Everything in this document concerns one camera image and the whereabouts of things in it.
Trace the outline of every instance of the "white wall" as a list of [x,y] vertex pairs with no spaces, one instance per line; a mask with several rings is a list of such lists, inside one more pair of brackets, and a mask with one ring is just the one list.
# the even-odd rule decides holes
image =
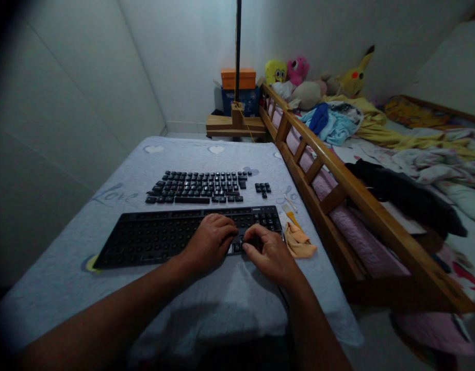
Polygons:
[[[235,1],[119,0],[167,127],[205,123],[220,69],[233,67]],[[475,0],[244,0],[241,66],[305,56],[309,76],[340,74],[375,45],[365,93],[401,93]]]
[[165,127],[113,1],[34,1],[0,71],[0,285],[13,284],[145,137]]
[[475,21],[455,28],[404,93],[475,115]]

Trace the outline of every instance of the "forearm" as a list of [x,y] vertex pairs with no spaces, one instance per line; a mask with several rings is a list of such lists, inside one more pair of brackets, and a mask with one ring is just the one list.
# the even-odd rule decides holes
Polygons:
[[19,354],[25,369],[99,369],[141,334],[187,279],[173,258],[46,333]]
[[287,290],[290,321],[302,369],[352,370],[313,289],[301,273]]

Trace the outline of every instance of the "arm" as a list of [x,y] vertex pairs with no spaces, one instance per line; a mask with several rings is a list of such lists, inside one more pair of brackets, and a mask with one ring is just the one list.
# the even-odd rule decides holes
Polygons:
[[242,247],[256,267],[283,287],[290,299],[290,321],[301,368],[352,370],[313,289],[282,238],[259,224],[247,230],[244,240],[253,237],[261,238],[262,252],[248,243]]
[[210,214],[167,263],[58,325],[18,354],[24,369],[102,369],[126,350],[190,278],[225,256],[234,222]]

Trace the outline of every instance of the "black keyboard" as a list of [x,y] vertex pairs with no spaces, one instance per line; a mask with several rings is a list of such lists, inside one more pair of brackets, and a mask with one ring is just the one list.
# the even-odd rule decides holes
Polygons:
[[[239,229],[228,255],[243,253],[244,233],[255,223],[280,233],[283,238],[275,206],[127,213],[120,216],[93,267],[110,269],[163,263],[187,246],[201,220],[212,213],[231,218]],[[261,241],[248,242],[261,247]]]
[[251,172],[186,173],[167,170],[147,192],[147,204],[242,202]]

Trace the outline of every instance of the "bed railing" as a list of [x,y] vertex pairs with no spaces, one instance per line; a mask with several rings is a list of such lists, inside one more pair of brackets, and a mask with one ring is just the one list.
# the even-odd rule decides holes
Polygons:
[[[323,246],[334,260],[348,302],[407,311],[474,312],[475,304],[457,283],[435,263],[418,242],[344,166],[342,161],[298,120],[287,103],[269,86],[263,84],[262,90],[265,99],[259,109],[260,116],[284,158],[320,234]],[[270,113],[268,102],[272,102]],[[283,110],[278,130],[272,123],[277,106]],[[292,153],[286,141],[292,127],[302,137],[295,154]],[[308,145],[315,151],[317,158],[305,173],[299,161]],[[323,166],[329,169],[338,185],[320,201],[311,183]],[[386,278],[370,276],[356,252],[328,216],[348,197],[368,219],[384,244],[397,254],[410,271],[410,276]]]

